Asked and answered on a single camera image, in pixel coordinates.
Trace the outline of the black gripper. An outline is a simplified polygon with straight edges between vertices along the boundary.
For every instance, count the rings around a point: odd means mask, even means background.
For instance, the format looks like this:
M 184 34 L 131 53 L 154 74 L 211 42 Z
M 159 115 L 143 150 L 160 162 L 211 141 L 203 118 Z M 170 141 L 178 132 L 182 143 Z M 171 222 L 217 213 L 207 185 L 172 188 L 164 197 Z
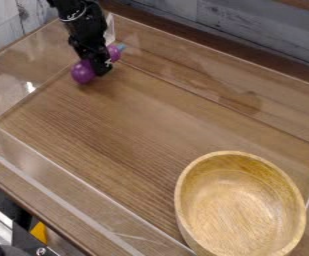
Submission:
M 96 76 L 103 76 L 112 69 L 108 50 L 106 49 L 106 18 L 99 6 L 82 6 L 70 14 L 59 16 L 68 31 L 68 45 L 80 59 L 88 59 Z

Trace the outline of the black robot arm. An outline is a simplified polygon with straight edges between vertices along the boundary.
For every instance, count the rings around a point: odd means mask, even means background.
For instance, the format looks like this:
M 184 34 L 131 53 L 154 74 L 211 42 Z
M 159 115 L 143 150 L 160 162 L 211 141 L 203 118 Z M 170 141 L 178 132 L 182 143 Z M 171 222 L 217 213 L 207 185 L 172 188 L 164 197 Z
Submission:
M 68 45 L 86 60 L 96 76 L 103 76 L 112 63 L 106 45 L 107 22 L 98 0 L 46 0 L 56 9 L 68 32 Z

